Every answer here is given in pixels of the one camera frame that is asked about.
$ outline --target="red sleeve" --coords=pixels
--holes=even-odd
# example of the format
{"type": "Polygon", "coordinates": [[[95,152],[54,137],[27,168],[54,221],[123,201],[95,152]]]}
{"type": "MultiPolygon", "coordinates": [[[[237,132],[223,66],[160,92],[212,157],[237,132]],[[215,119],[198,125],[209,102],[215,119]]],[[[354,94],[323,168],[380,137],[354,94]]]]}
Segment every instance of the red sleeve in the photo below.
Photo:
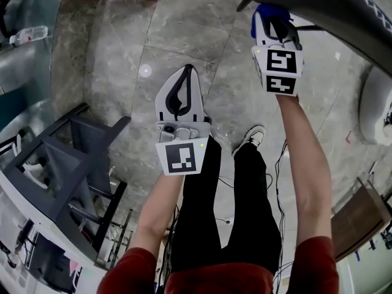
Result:
{"type": "Polygon", "coordinates": [[[310,238],[296,248],[288,293],[305,292],[339,293],[339,276],[330,238],[310,238]]]}
{"type": "Polygon", "coordinates": [[[129,249],[99,284],[97,294],[154,293],[157,260],[142,248],[129,249]]]}

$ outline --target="white sneaker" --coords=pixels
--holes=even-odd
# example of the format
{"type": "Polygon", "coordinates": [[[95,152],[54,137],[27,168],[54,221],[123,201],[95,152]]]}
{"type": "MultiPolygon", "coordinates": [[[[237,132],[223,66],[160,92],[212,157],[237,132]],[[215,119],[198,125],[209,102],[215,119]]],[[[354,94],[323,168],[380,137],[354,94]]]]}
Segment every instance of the white sneaker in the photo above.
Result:
{"type": "Polygon", "coordinates": [[[240,144],[240,146],[233,151],[233,157],[235,156],[237,151],[246,143],[252,143],[253,145],[256,146],[258,151],[258,147],[261,145],[264,135],[265,135],[265,128],[263,126],[256,125],[253,128],[251,128],[248,131],[248,133],[246,133],[245,138],[243,142],[240,144]]]}

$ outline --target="forearm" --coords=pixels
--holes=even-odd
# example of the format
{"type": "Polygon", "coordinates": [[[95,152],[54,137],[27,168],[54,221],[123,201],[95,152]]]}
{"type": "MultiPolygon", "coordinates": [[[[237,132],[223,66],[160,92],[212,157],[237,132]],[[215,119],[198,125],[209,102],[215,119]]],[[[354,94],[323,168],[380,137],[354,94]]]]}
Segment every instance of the forearm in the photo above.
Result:
{"type": "Polygon", "coordinates": [[[290,153],[298,230],[310,230],[305,234],[307,238],[309,235],[330,236],[332,185],[328,161],[298,100],[287,96],[277,96],[277,100],[290,153]],[[300,223],[304,218],[306,225],[300,223]]]}
{"type": "Polygon", "coordinates": [[[158,177],[143,205],[132,247],[145,248],[157,257],[159,244],[173,216],[184,176],[158,177]]]}

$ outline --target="gray marble floor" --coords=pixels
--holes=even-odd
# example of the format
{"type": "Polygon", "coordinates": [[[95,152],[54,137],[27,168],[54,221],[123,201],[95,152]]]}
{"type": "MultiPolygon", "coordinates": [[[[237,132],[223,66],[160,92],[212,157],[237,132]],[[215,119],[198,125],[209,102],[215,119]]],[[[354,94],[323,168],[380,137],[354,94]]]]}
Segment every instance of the gray marble floor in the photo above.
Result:
{"type": "MultiPolygon", "coordinates": [[[[392,0],[375,1],[392,16],[392,0]]],[[[154,98],[167,77],[186,63],[192,63],[200,76],[206,112],[213,119],[213,134],[223,149],[220,173],[224,180],[233,182],[231,151],[255,124],[266,127],[262,153],[274,176],[274,163],[285,140],[281,115],[274,97],[262,92],[251,56],[255,5],[236,13],[239,2],[104,0],[97,6],[84,100],[90,103],[91,114],[105,124],[132,116],[131,124],[110,150],[116,173],[129,184],[118,217],[128,208],[140,210],[160,173],[154,146],[158,141],[154,98]],[[139,73],[146,65],[152,72],[148,77],[139,73]]],[[[297,24],[304,22],[293,18],[297,24]]],[[[392,182],[392,151],[367,144],[358,130],[358,99],[369,64],[325,32],[302,32],[300,37],[306,62],[300,101],[330,163],[334,202],[375,160],[379,160],[375,185],[384,193],[392,182]]],[[[296,208],[287,156],[279,188],[287,216],[284,261],[288,262],[295,250],[296,208]]],[[[279,219],[274,191],[269,195],[279,219]]],[[[234,215],[233,191],[223,183],[217,189],[215,211],[218,218],[234,215]]],[[[134,213],[133,226],[137,216],[134,213]]],[[[231,228],[220,221],[217,224],[224,245],[231,228]]]]}

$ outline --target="plastic bottle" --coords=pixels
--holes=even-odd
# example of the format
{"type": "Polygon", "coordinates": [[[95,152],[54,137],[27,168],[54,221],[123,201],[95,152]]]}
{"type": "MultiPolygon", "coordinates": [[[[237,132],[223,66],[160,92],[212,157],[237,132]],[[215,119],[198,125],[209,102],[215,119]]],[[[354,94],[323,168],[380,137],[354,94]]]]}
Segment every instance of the plastic bottle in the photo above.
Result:
{"type": "Polygon", "coordinates": [[[24,43],[34,42],[46,38],[48,35],[47,26],[37,26],[31,28],[24,28],[18,34],[10,37],[10,43],[15,46],[23,45],[24,43]]]}

